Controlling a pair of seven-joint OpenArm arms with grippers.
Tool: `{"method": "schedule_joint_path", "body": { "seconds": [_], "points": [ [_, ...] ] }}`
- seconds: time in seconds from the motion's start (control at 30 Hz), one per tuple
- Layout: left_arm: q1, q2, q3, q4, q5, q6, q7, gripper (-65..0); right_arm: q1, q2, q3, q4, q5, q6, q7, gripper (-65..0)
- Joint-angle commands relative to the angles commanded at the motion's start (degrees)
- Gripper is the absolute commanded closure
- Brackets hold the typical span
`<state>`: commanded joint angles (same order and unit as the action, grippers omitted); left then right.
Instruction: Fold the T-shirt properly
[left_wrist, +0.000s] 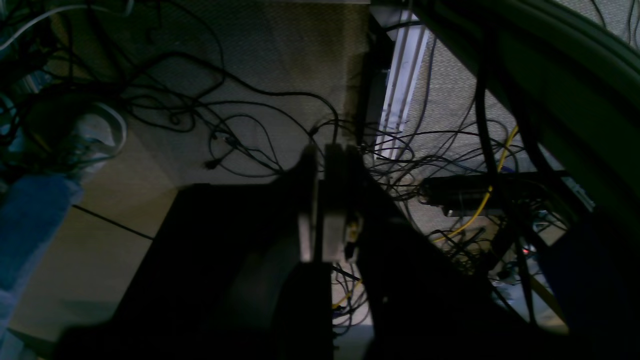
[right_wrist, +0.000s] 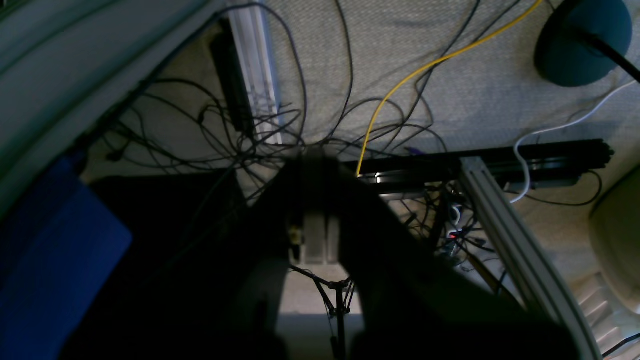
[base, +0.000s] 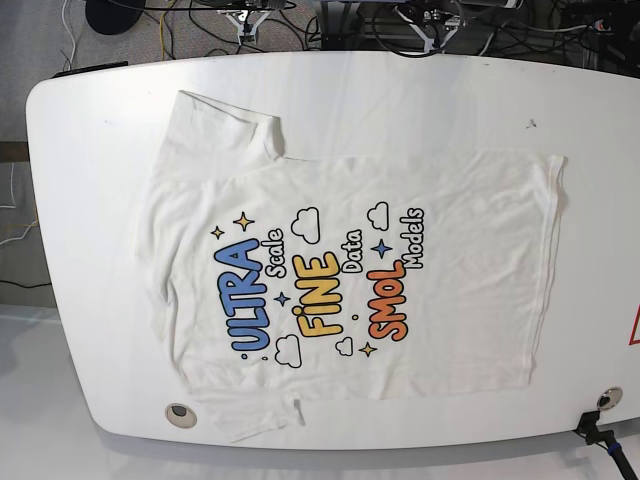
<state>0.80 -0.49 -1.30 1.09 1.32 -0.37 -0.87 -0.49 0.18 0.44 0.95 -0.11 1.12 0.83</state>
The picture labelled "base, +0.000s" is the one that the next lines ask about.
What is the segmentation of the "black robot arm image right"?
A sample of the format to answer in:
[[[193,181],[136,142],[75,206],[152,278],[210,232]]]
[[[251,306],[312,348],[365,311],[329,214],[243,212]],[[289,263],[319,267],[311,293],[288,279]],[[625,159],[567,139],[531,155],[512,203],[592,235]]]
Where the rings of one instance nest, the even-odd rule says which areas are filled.
[[[418,36],[422,46],[415,53],[399,47],[401,55],[426,58],[443,53],[454,37],[482,13],[517,9],[522,1],[405,1],[391,8]]]

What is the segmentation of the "black robot arm image left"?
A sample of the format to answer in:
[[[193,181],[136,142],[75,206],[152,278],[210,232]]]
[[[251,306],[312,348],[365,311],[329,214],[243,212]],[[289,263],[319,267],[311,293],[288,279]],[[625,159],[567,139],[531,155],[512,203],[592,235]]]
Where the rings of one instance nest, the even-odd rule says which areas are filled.
[[[145,7],[145,0],[87,0],[85,16],[88,25],[96,33],[114,36],[129,31],[140,19]]]

